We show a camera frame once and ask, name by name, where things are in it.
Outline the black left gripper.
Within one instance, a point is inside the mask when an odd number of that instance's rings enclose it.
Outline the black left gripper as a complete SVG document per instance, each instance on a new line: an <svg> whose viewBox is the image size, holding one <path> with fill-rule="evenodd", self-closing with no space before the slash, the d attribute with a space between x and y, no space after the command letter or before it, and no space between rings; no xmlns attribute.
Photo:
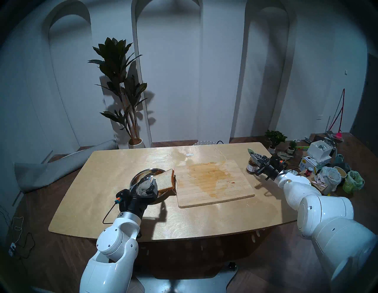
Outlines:
<svg viewBox="0 0 378 293"><path fill-rule="evenodd" d="M116 203L119 206L120 213L129 212L142 219L148 205L152 204L158 196L158 186L155 178L148 181L140 181L137 184L136 191L124 189L116 194Z"/></svg>

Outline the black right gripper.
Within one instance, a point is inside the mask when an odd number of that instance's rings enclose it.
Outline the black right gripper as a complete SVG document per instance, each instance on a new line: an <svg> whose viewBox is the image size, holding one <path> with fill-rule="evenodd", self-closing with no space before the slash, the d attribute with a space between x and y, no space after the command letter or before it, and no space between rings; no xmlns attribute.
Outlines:
<svg viewBox="0 0 378 293"><path fill-rule="evenodd" d="M261 174L266 175L266 179L276 179L276 177L284 170L286 170L286 161L278 155L273 155L268 158L265 155L254 153L254 162L257 165L263 164L255 171L256 176Z"/></svg>

